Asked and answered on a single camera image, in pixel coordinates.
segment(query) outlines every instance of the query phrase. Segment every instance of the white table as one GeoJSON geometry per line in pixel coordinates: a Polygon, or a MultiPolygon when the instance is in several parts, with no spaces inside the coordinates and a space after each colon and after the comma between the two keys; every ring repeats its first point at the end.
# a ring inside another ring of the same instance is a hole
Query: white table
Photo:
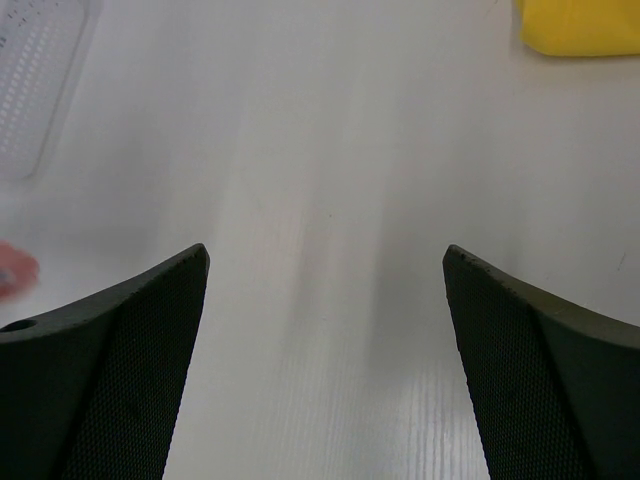
{"type": "Polygon", "coordinates": [[[640,60],[499,0],[109,0],[57,154],[0,195],[3,323],[203,241],[168,479],[486,478],[440,259],[638,323],[640,60]]]}

